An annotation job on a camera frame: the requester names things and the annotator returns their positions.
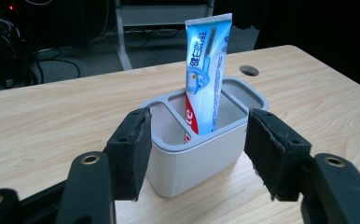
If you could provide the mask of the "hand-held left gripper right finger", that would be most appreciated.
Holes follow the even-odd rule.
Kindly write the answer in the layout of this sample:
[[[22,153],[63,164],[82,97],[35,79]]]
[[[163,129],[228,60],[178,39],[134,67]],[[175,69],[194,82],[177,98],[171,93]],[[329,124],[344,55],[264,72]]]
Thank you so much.
[[[301,167],[308,162],[311,148],[308,140],[271,112],[249,111],[243,151],[273,200],[298,199]]]

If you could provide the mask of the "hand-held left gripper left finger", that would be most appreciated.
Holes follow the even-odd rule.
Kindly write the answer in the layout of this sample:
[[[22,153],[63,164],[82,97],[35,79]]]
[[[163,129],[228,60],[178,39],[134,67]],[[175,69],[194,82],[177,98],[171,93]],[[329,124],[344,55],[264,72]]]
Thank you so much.
[[[152,148],[148,107],[130,112],[104,148],[108,156],[115,200],[137,201],[144,183]]]

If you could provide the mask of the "grey plastic toothbrush holder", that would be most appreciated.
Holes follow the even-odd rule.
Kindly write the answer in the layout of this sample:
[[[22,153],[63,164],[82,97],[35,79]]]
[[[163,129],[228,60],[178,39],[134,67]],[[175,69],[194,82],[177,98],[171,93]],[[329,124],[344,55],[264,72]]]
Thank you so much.
[[[197,135],[186,125],[183,90],[142,103],[152,114],[152,149],[146,176],[162,197],[174,197],[229,167],[242,154],[248,112],[266,110],[265,96],[237,77],[225,77],[214,132]]]

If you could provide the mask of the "red and blue toothpaste tube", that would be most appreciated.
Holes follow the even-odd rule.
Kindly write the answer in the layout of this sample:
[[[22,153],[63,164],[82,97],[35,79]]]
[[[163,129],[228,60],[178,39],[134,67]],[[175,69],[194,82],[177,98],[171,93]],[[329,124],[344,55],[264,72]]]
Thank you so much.
[[[188,20],[185,121],[198,135],[215,130],[232,14]]]

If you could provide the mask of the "white desk frame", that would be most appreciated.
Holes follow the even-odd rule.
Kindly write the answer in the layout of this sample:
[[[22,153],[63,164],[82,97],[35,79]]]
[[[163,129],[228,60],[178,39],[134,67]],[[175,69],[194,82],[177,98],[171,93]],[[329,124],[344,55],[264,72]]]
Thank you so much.
[[[181,25],[186,20],[212,16],[215,0],[202,1],[202,4],[122,5],[120,0],[115,0],[118,57],[122,69],[132,70],[125,45],[125,27]]]

